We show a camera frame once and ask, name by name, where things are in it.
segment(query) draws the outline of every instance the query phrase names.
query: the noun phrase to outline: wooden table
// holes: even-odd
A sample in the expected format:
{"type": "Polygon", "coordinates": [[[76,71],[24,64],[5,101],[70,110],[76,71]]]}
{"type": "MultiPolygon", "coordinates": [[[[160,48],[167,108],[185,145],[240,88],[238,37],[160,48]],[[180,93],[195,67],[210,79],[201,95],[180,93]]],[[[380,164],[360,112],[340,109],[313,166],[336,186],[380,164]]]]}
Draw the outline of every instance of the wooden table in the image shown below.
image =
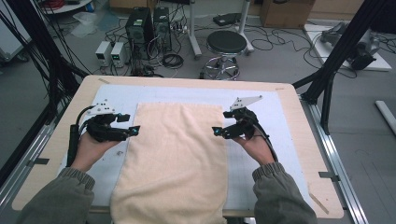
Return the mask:
{"type": "MultiPolygon", "coordinates": [[[[317,142],[309,127],[297,93],[290,84],[106,76],[89,76],[84,79],[40,155],[40,158],[49,158],[49,163],[47,165],[37,164],[33,167],[13,201],[13,209],[21,210],[40,189],[56,177],[62,158],[68,148],[68,137],[66,136],[69,134],[70,124],[75,122],[78,113],[83,108],[92,103],[100,86],[106,84],[277,92],[317,216],[340,218],[344,215],[332,181],[329,178],[320,178],[318,175],[318,172],[327,172],[327,168],[320,155],[317,142]]],[[[236,211],[225,211],[223,215],[238,217],[241,214],[236,211]]]]}

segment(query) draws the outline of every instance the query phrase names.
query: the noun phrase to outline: gray sleeve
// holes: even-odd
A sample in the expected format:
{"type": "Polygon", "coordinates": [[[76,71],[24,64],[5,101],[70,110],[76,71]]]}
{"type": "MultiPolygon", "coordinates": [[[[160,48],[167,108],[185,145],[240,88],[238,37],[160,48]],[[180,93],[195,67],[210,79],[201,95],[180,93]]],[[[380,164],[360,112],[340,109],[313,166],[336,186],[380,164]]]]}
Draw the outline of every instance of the gray sleeve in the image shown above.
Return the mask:
{"type": "Polygon", "coordinates": [[[281,163],[261,166],[253,172],[253,178],[258,199],[254,208],[257,223],[318,223],[314,210],[281,163]]]}
{"type": "Polygon", "coordinates": [[[26,204],[17,223],[84,224],[93,201],[94,180],[73,168],[64,168],[26,204]]]}

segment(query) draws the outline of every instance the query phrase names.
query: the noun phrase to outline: power supply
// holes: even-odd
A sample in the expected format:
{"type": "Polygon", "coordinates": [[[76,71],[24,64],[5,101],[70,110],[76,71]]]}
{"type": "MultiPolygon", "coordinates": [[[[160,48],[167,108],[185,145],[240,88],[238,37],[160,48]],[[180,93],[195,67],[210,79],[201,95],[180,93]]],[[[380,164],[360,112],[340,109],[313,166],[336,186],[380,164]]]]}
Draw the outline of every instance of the power supply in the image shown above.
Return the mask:
{"type": "Polygon", "coordinates": [[[134,59],[149,60],[154,43],[151,13],[148,7],[134,7],[125,25],[129,43],[133,43],[134,59]]]}
{"type": "Polygon", "coordinates": [[[99,60],[99,64],[103,67],[107,67],[111,63],[111,44],[108,41],[102,41],[95,54],[99,60]]]}
{"type": "Polygon", "coordinates": [[[154,33],[158,36],[157,44],[163,51],[172,50],[172,39],[169,23],[169,7],[154,8],[153,15],[154,33]]]}
{"type": "Polygon", "coordinates": [[[111,58],[116,67],[123,67],[128,59],[124,43],[116,42],[113,50],[111,50],[111,58]]]}

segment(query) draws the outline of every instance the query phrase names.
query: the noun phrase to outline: cardboard box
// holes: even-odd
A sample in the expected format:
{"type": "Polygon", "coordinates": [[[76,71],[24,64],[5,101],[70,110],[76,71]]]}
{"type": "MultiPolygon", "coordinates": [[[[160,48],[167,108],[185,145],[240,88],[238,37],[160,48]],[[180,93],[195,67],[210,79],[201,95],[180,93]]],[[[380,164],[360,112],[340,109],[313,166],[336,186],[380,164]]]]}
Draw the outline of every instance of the cardboard box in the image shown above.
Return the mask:
{"type": "Polygon", "coordinates": [[[119,9],[149,7],[152,12],[156,5],[157,0],[110,0],[110,7],[119,9]]]}
{"type": "Polygon", "coordinates": [[[273,28],[304,29],[315,0],[290,0],[276,4],[273,0],[264,0],[260,13],[262,26],[273,28]]]}
{"type": "Polygon", "coordinates": [[[352,20],[364,0],[317,0],[309,18],[352,20]]]}

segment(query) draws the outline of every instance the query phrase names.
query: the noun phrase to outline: computer tower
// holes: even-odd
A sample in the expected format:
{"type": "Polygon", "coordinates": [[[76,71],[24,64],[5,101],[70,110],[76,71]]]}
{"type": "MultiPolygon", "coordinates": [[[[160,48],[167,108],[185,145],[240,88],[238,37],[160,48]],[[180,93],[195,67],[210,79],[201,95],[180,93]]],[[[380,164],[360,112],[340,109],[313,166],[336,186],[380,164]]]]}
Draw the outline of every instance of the computer tower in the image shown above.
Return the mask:
{"type": "Polygon", "coordinates": [[[125,25],[128,41],[133,43],[134,59],[149,60],[154,47],[154,30],[148,7],[134,7],[125,25]]]}
{"type": "Polygon", "coordinates": [[[154,33],[157,38],[158,48],[163,51],[172,50],[172,38],[169,23],[169,7],[154,8],[154,15],[152,17],[154,23],[154,33]]]}

